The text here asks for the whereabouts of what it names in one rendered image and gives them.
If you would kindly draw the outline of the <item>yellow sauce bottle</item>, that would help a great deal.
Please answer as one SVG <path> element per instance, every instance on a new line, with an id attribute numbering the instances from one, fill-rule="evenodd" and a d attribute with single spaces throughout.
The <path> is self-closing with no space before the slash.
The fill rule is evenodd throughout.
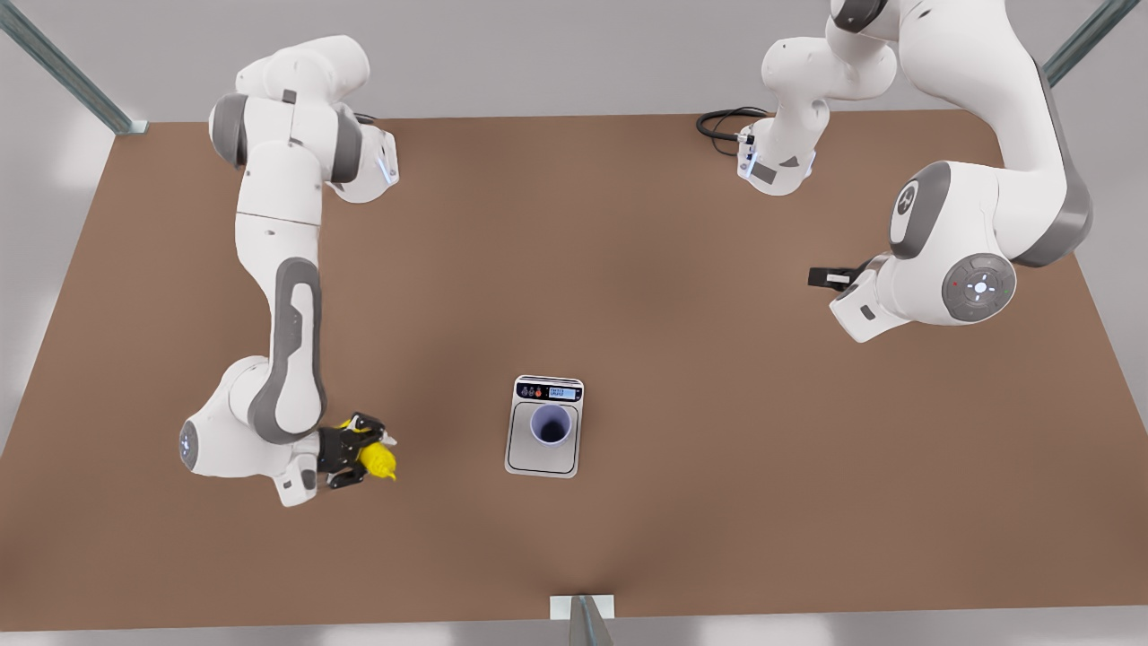
<path id="1" fill-rule="evenodd" d="M 342 428 L 348 429 L 348 421 L 342 425 Z M 396 478 L 396 458 L 390 446 L 395 442 L 387 433 L 387 438 L 383 442 L 360 447 L 357 467 L 366 467 L 369 475 L 377 476 L 378 478 L 391 478 L 394 481 Z"/>

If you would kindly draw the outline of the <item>blue-grey cup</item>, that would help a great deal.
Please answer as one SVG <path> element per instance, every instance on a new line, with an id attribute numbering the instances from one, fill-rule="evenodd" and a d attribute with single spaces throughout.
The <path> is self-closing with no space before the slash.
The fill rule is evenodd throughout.
<path id="1" fill-rule="evenodd" d="M 574 433 L 571 407 L 545 404 L 534 410 L 529 418 L 532 437 L 546 447 L 558 447 Z"/>

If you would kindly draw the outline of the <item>silver kitchen scale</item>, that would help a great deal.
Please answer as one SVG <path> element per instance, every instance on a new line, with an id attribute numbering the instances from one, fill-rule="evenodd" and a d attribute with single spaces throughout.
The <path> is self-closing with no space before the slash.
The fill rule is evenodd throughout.
<path id="1" fill-rule="evenodd" d="M 529 418 L 535 408 L 554 404 L 571 407 L 574 433 L 561 446 L 546 447 L 532 437 Z M 577 474 L 581 457 L 585 384 L 574 378 L 545 378 L 520 375 L 514 380 L 514 392 L 509 415 L 504 466 L 509 473 L 525 476 L 572 478 Z"/>

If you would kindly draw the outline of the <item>silver frame post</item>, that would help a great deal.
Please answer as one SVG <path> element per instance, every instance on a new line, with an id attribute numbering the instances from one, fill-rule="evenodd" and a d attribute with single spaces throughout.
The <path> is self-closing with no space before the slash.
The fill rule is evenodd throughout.
<path id="1" fill-rule="evenodd" d="M 1044 75 L 1049 86 L 1057 86 L 1140 1 L 1103 0 L 1045 63 Z"/>
<path id="2" fill-rule="evenodd" d="M 550 620 L 569 621 L 569 646 L 614 646 L 606 620 L 615 618 L 615 598 L 550 596 Z"/>
<path id="3" fill-rule="evenodd" d="M 149 122 L 134 120 L 116 106 L 111 98 L 99 89 L 82 69 L 65 56 L 57 45 L 38 29 L 11 0 L 0 0 L 0 31 L 20 46 L 29 57 L 49 73 L 55 81 L 69 91 L 82 106 L 104 124 L 115 135 L 144 135 Z"/>

